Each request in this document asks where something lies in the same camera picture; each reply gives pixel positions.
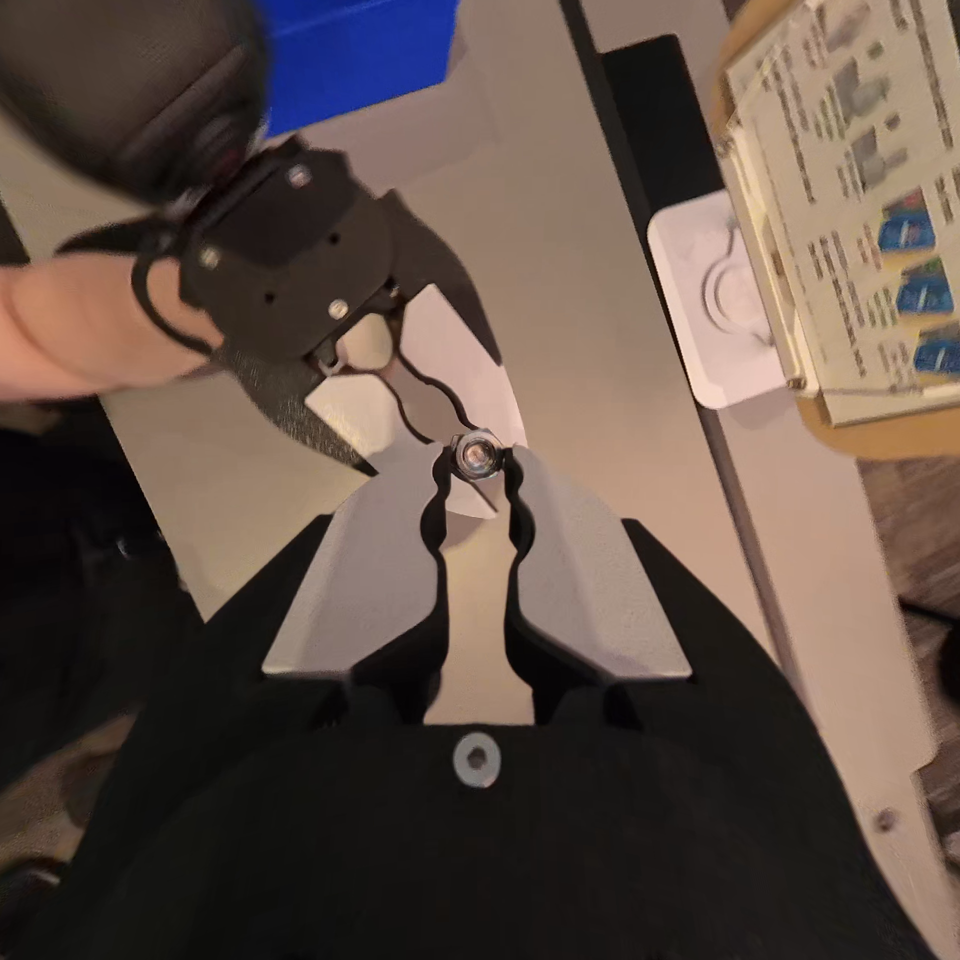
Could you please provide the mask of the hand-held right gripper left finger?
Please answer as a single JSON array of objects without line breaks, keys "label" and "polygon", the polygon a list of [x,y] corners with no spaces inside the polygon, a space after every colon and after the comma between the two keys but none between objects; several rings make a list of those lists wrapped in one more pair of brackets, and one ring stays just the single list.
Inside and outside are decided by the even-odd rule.
[{"label": "hand-held right gripper left finger", "polygon": [[450,651],[450,450],[416,445],[331,515],[262,662],[266,677],[383,690],[421,723]]}]

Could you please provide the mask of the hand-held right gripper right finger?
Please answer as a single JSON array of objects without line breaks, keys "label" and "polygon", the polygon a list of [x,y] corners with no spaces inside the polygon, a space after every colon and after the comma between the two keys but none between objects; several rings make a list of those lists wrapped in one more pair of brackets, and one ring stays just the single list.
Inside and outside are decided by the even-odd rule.
[{"label": "hand-held right gripper right finger", "polygon": [[504,617],[512,672],[535,724],[570,695],[686,683],[690,661],[622,518],[516,445],[504,461],[514,550]]}]

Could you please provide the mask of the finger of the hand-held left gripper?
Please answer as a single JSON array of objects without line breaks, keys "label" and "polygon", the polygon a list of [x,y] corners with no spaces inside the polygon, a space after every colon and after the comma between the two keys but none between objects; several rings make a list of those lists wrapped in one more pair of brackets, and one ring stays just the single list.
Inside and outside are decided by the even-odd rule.
[{"label": "finger of the hand-held left gripper", "polygon": [[467,428],[485,429],[505,447],[527,447],[513,386],[466,321],[435,284],[407,303],[399,355],[423,382],[440,390]]},{"label": "finger of the hand-held left gripper", "polygon": [[395,461],[435,444],[407,421],[378,371],[338,373],[306,393],[304,406],[365,461]]}]

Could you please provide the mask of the silver hex nut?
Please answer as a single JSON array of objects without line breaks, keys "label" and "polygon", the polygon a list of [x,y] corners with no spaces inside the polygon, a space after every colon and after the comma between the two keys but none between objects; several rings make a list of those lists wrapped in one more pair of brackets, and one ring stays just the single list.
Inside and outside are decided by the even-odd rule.
[{"label": "silver hex nut", "polygon": [[[459,462],[459,449],[462,447],[462,444],[465,441],[479,439],[486,441],[491,450],[495,452],[495,464],[492,464],[490,469],[481,475],[472,475],[468,472],[465,472],[461,463]],[[485,481],[487,479],[495,478],[500,471],[502,470],[503,460],[504,460],[504,447],[501,444],[498,437],[488,429],[473,429],[462,434],[456,435],[450,440],[450,463],[451,463],[451,473],[456,477],[467,483],[475,483],[480,481]]]}]

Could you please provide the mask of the blue plastic bin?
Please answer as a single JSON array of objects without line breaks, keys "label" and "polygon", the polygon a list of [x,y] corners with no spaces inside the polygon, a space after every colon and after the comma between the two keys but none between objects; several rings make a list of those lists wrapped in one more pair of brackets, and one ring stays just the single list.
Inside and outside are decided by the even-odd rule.
[{"label": "blue plastic bin", "polygon": [[258,1],[270,50],[266,135],[441,84],[457,1]]}]

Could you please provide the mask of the person's left hand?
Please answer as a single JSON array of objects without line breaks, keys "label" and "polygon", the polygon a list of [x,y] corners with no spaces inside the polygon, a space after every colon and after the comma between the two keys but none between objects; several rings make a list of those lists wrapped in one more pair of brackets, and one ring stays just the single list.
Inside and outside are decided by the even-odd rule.
[{"label": "person's left hand", "polygon": [[2,402],[150,388],[207,363],[142,311],[134,265],[128,256],[79,252],[2,267]]}]

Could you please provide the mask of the person's black clothing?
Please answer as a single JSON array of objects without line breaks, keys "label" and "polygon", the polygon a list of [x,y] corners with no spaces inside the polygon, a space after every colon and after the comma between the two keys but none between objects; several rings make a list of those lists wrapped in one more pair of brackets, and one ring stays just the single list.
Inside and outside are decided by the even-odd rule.
[{"label": "person's black clothing", "polygon": [[2,782],[143,706],[202,626],[97,400],[2,426]]}]

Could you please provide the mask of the white page holder bar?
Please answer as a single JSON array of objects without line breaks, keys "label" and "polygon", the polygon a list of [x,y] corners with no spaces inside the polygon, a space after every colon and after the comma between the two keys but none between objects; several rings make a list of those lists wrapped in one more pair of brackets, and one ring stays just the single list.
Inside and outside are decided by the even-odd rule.
[{"label": "white page holder bar", "polygon": [[795,396],[813,400],[820,383],[774,233],[781,219],[774,210],[769,177],[762,170],[758,138],[734,111],[714,148],[786,386]]}]

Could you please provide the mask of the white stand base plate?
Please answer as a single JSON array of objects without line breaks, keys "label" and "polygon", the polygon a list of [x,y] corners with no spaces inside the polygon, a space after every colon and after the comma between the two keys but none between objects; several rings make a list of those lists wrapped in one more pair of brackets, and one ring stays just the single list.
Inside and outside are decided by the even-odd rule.
[{"label": "white stand base plate", "polygon": [[695,401],[719,411],[785,389],[728,191],[659,210],[647,242]]}]

